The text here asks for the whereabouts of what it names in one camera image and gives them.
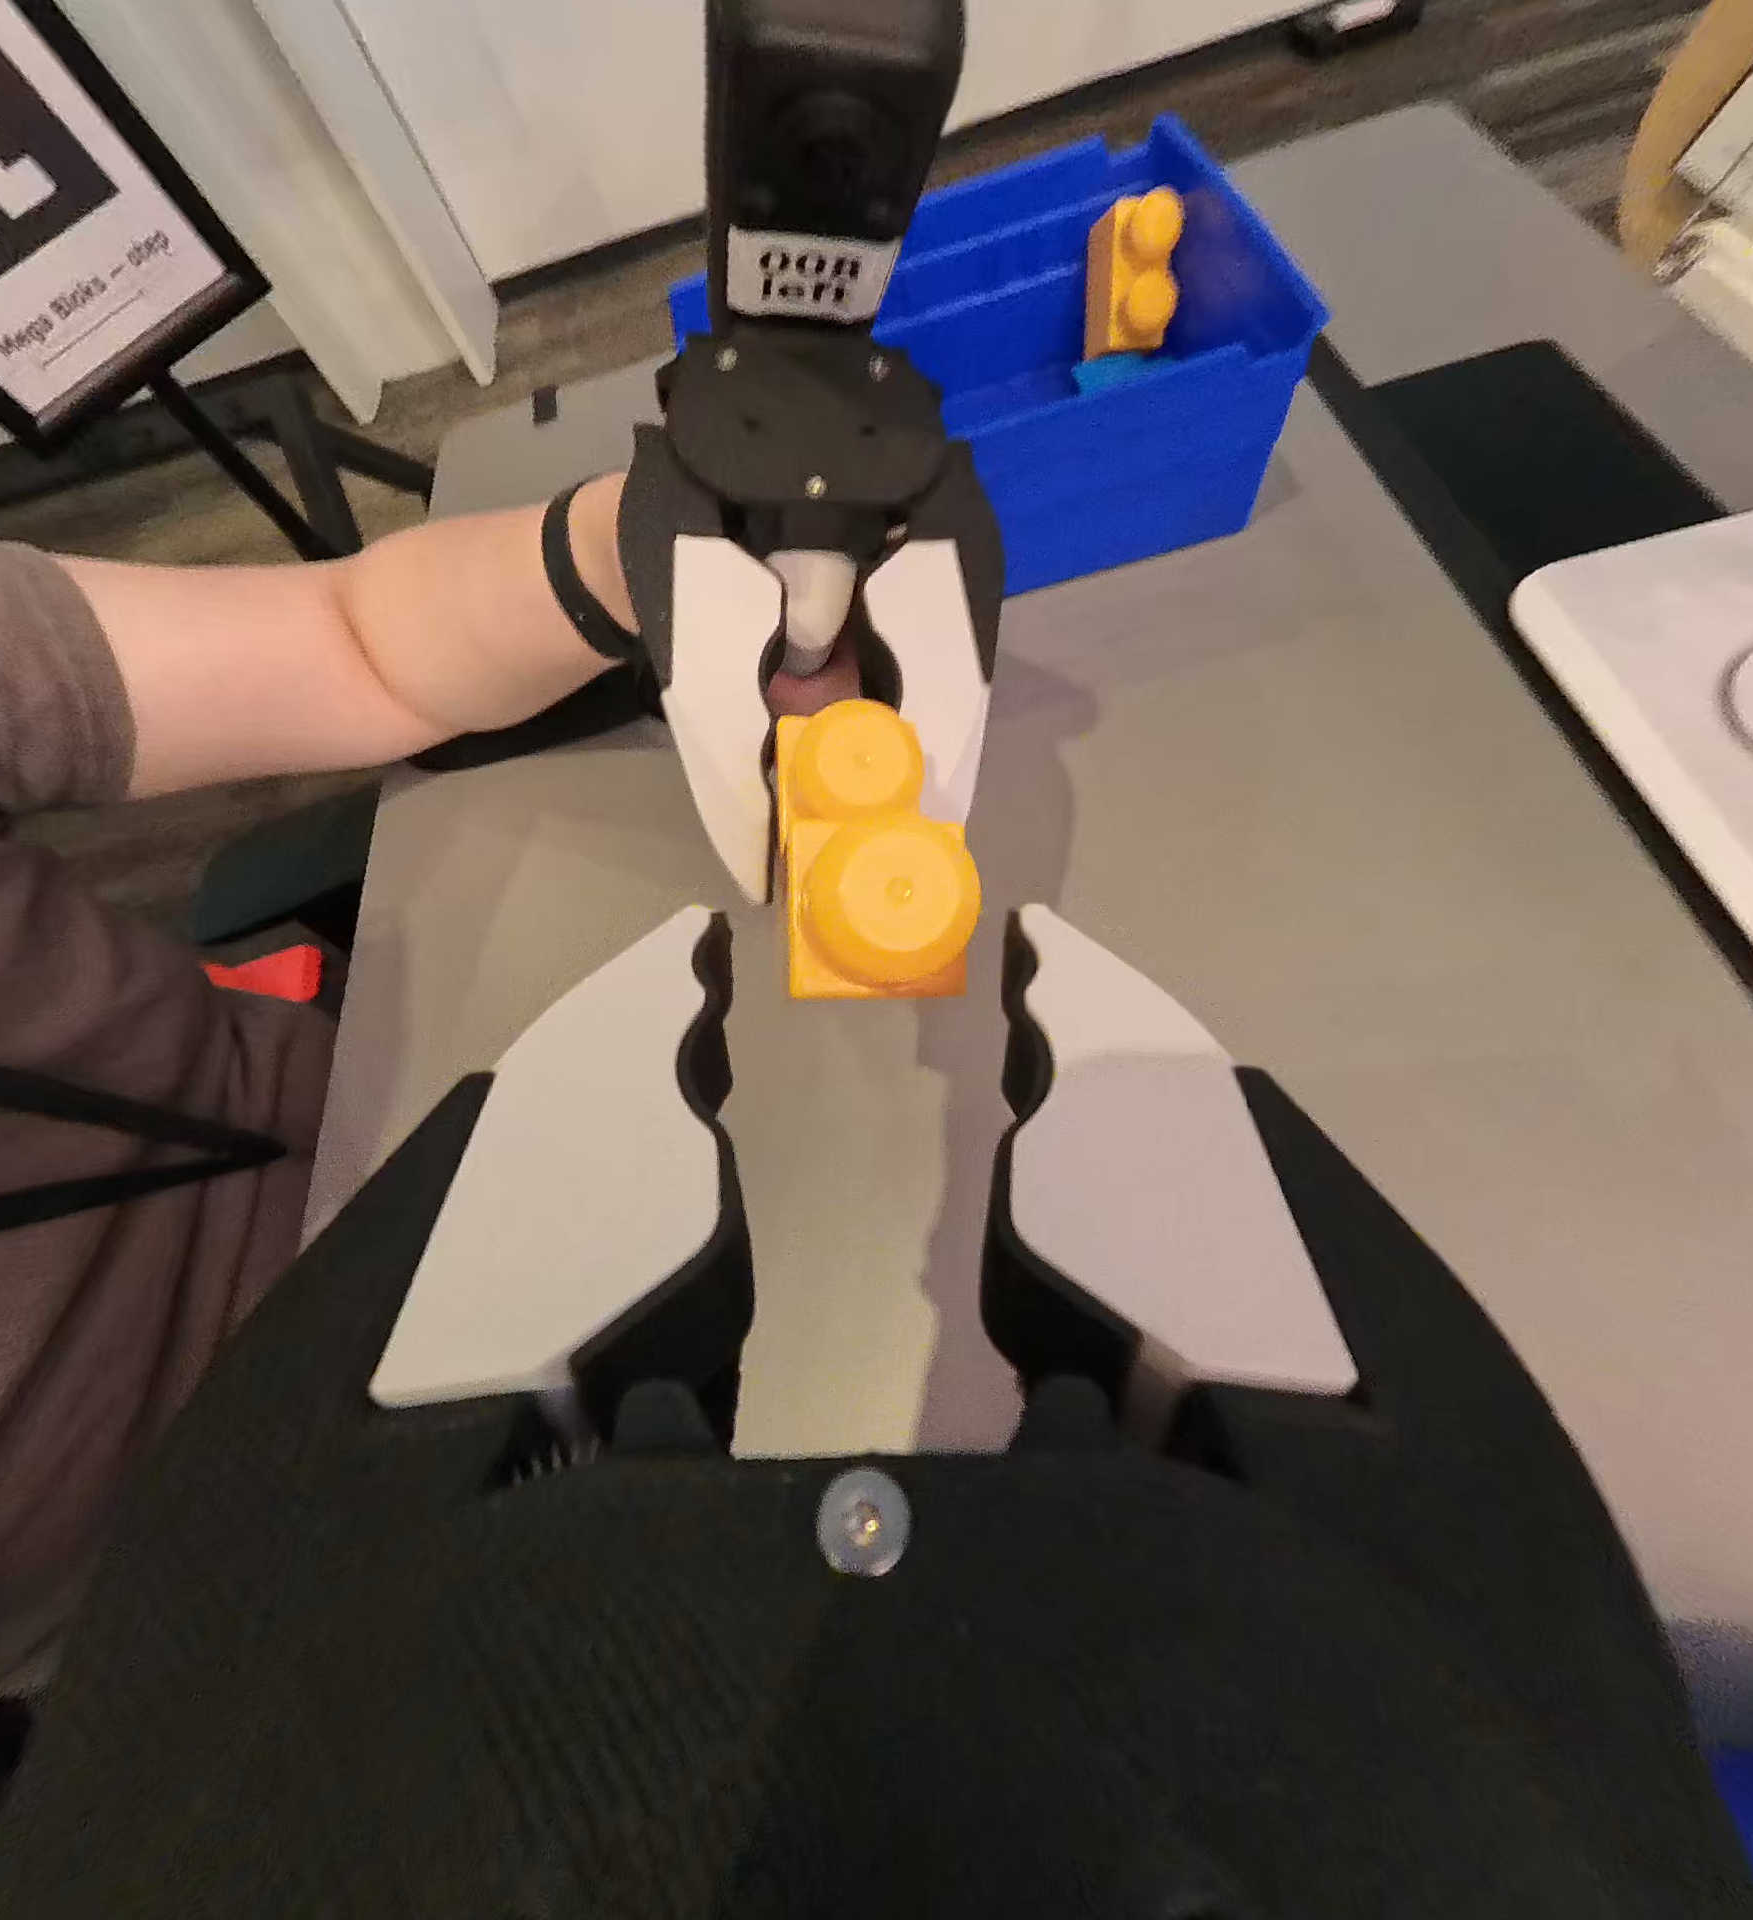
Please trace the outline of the black sign stand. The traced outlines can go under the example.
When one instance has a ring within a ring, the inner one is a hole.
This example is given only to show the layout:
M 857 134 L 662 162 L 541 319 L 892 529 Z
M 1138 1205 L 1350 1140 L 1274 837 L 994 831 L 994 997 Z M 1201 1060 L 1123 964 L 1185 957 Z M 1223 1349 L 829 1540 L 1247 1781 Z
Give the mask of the black sign stand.
M 174 373 L 149 385 L 169 423 L 284 535 L 302 562 L 327 565 L 362 551 L 345 475 L 433 500 L 435 466 L 323 417 L 311 393 L 268 373 L 197 397 Z

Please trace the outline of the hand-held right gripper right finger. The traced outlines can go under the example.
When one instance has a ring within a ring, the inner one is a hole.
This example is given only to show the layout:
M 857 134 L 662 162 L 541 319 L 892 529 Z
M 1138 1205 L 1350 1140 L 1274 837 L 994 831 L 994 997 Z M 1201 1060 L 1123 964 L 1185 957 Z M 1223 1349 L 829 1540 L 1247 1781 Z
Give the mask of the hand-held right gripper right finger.
M 1047 906 L 1005 934 L 982 1313 L 1035 1395 L 1095 1384 L 1162 1442 L 1204 1387 L 1347 1399 L 1338 1328 L 1227 1047 Z

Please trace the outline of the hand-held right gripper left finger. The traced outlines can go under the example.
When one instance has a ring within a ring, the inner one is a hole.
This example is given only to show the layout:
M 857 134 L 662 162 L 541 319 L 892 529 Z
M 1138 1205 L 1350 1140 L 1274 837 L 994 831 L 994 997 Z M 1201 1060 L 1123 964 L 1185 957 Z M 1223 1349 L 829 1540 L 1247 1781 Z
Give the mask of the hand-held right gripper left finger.
M 609 1432 L 680 1381 L 734 1432 L 753 1328 L 741 1178 L 719 1110 L 734 930 L 690 906 L 504 1051 L 368 1395 L 386 1409 L 533 1397 Z

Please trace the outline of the person's left hand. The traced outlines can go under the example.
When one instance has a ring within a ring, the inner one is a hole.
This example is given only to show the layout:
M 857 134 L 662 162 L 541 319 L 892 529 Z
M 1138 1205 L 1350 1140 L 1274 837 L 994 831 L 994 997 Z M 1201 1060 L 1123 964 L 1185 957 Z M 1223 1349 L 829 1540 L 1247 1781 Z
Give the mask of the person's left hand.
M 624 482 L 625 472 L 605 472 L 576 491 L 569 542 L 580 586 L 594 607 L 601 609 L 601 617 L 624 633 L 619 654 L 631 659 L 640 639 L 640 617 L 631 607 L 621 560 Z

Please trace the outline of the red fabric piece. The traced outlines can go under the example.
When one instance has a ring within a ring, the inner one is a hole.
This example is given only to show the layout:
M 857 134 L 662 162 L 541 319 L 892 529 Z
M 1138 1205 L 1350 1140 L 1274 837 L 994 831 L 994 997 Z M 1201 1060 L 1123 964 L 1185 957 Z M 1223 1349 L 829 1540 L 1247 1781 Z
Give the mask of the red fabric piece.
M 204 958 L 201 972 L 219 992 L 303 1007 L 323 993 L 325 957 L 314 942 L 295 942 L 240 961 Z

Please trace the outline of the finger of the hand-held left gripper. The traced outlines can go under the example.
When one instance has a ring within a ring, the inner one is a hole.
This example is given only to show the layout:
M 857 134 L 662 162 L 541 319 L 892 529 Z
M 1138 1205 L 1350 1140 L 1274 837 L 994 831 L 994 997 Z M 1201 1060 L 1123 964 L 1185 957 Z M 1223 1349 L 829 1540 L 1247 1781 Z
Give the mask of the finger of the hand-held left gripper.
M 895 662 L 898 709 L 921 747 L 921 811 L 965 827 L 986 749 L 990 682 L 953 539 L 907 539 L 864 582 L 864 613 Z
M 700 827 L 741 898 L 772 895 L 774 717 L 762 667 L 784 620 L 782 580 L 723 538 L 671 547 L 671 671 L 664 713 Z

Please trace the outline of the black wristband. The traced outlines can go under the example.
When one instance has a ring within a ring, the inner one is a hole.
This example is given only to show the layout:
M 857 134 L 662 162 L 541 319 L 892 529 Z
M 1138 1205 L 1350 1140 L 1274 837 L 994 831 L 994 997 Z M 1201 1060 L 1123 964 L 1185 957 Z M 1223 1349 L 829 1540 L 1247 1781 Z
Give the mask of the black wristband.
M 576 628 L 577 639 L 613 667 L 635 667 L 643 654 L 640 633 L 605 605 L 577 568 L 573 533 L 576 502 L 597 482 L 597 475 L 590 482 L 577 482 L 573 488 L 549 502 L 537 535 L 541 555 L 554 602 Z

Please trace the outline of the framed tag sign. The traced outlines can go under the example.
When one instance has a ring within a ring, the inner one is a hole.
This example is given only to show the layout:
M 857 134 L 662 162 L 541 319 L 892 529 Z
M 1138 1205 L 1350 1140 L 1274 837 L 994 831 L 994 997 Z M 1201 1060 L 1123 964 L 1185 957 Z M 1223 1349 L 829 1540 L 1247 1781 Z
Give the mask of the framed tag sign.
M 0 428 L 47 455 L 267 296 L 62 8 L 0 2 Z

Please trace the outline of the black floor device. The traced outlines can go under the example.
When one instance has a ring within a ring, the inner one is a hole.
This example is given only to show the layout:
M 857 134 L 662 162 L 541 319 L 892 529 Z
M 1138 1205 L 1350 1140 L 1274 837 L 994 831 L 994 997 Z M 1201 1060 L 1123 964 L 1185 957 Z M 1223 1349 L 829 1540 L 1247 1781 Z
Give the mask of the black floor device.
M 1315 2 L 1287 21 L 1287 41 L 1302 60 L 1342 60 L 1369 44 L 1409 35 L 1425 2 Z

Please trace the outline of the wooden instruction board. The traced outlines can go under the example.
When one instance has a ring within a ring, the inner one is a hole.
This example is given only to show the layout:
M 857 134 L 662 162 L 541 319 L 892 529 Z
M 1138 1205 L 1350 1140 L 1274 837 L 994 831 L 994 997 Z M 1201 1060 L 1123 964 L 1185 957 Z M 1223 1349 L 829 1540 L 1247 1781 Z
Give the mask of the wooden instruction board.
M 1753 256 L 1753 2 L 1707 2 L 1636 131 L 1621 249 L 1675 284 L 1707 247 Z

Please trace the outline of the white stand base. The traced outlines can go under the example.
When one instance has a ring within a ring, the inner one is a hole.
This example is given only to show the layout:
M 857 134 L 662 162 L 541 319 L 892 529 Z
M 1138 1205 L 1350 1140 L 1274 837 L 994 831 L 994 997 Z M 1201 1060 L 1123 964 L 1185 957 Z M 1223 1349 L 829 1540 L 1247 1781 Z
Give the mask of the white stand base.
M 1753 946 L 1753 513 L 1535 570 L 1510 616 Z

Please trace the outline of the black office chair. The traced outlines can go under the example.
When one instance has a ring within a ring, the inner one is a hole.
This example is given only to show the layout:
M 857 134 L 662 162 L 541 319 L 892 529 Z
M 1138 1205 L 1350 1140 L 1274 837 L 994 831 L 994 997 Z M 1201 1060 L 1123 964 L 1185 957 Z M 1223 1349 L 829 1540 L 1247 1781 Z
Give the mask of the black office chair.
M 213 948 L 302 927 L 350 954 L 377 811 L 380 788 L 361 785 L 243 831 L 193 888 L 190 938 Z

